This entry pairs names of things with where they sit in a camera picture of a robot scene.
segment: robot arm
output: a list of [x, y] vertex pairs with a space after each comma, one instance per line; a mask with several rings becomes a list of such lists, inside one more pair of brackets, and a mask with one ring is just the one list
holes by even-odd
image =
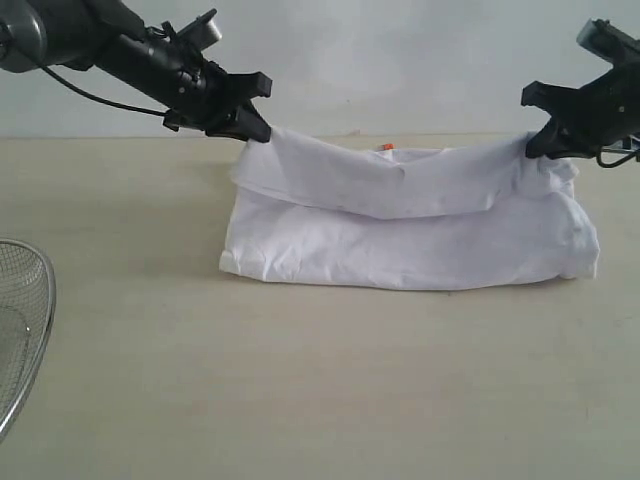
[[159, 114], [174, 131], [192, 128], [208, 136], [268, 142], [271, 128], [251, 100], [271, 95], [271, 79], [263, 73], [228, 74], [202, 51], [222, 35], [216, 10], [198, 17], [180, 32], [169, 22], [147, 27], [121, 0], [0, 0], [0, 68], [22, 73], [64, 65], [86, 71], [93, 66], [117, 77], [162, 103]]
[[[580, 89], [534, 82], [524, 89], [523, 106], [536, 106], [551, 115], [550, 122], [527, 146], [537, 158], [598, 158], [613, 168], [633, 158], [640, 161], [640, 41], [604, 20], [590, 21], [578, 43], [613, 65]], [[602, 152], [627, 154], [606, 164]]]

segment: metal rim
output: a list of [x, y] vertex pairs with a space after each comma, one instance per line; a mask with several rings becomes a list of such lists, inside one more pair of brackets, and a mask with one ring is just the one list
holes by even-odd
[[37, 248], [29, 245], [28, 243], [21, 242], [19, 240], [11, 240], [0, 238], [0, 244], [13, 245], [15, 247], [24, 248], [34, 255], [36, 255], [43, 263], [45, 273], [47, 276], [47, 283], [49, 287], [48, 292], [48, 304], [47, 304], [47, 313], [46, 313], [46, 326], [42, 330], [40, 335], [40, 341], [38, 344], [38, 351], [31, 361], [31, 365], [29, 365], [28, 373], [27, 373], [27, 381], [25, 381], [24, 385], [20, 388], [18, 393], [16, 394], [11, 407], [7, 411], [4, 418], [0, 418], [0, 442], [4, 440], [6, 437], [9, 428], [15, 421], [17, 414], [20, 412], [21, 407], [29, 396], [29, 392], [31, 391], [31, 387], [33, 387], [33, 383], [35, 381], [38, 370], [40, 369], [40, 365], [42, 364], [42, 358], [44, 357], [44, 352], [47, 349], [47, 344], [49, 343], [49, 337], [51, 336], [51, 329], [53, 327], [53, 317], [56, 309], [56, 281], [53, 272], [53, 265], [51, 264], [51, 260], [47, 257], [42, 251]]

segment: white wall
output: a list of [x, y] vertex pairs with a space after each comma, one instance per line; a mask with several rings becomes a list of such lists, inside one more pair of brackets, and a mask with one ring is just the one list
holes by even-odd
[[[311, 134], [538, 129], [519, 106], [533, 80], [581, 86], [608, 68], [578, 47], [589, 18], [640, 35], [638, 0], [125, 0], [148, 24], [182, 27], [211, 7], [225, 34], [207, 54], [262, 70], [274, 124]], [[102, 96], [155, 106], [94, 70], [61, 69]], [[94, 105], [41, 72], [0, 73], [0, 136], [171, 135], [157, 119]]]

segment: white t-shirt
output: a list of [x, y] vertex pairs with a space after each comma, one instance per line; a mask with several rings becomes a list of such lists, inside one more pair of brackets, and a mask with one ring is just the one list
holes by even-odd
[[569, 160], [528, 135], [444, 149], [352, 151], [276, 128], [249, 142], [220, 268], [265, 282], [462, 290], [593, 278], [595, 227]]

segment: metal mesh basket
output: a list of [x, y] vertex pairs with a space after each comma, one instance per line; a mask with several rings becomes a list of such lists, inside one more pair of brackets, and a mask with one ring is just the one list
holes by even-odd
[[0, 442], [38, 373], [55, 298], [49, 259], [30, 245], [0, 239]]

